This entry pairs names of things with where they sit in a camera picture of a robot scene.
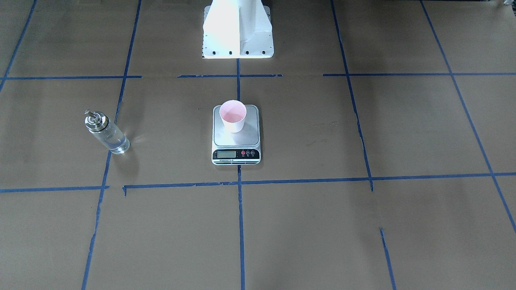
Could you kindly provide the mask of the clear glass sauce bottle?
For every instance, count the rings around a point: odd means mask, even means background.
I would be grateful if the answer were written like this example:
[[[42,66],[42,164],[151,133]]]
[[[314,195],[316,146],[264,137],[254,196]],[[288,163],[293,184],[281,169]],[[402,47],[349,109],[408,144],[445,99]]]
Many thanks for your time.
[[[103,146],[113,154],[124,154],[130,147],[127,136],[100,111],[85,110],[85,127]]]

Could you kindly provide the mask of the silver electronic kitchen scale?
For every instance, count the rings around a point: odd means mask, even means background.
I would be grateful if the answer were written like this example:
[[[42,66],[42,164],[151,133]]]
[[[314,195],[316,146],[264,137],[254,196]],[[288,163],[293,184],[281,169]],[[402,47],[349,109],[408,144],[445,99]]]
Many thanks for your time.
[[[254,105],[245,105],[247,114],[243,128],[229,132],[223,125],[221,105],[212,111],[212,163],[217,166],[253,165],[262,159],[260,146],[260,112]]]

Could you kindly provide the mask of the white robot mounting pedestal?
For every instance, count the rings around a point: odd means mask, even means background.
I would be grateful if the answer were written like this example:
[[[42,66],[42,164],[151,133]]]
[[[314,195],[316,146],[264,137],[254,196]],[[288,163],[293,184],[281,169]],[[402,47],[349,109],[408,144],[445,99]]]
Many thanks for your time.
[[[214,0],[204,8],[202,57],[265,59],[275,54],[269,6],[261,0]]]

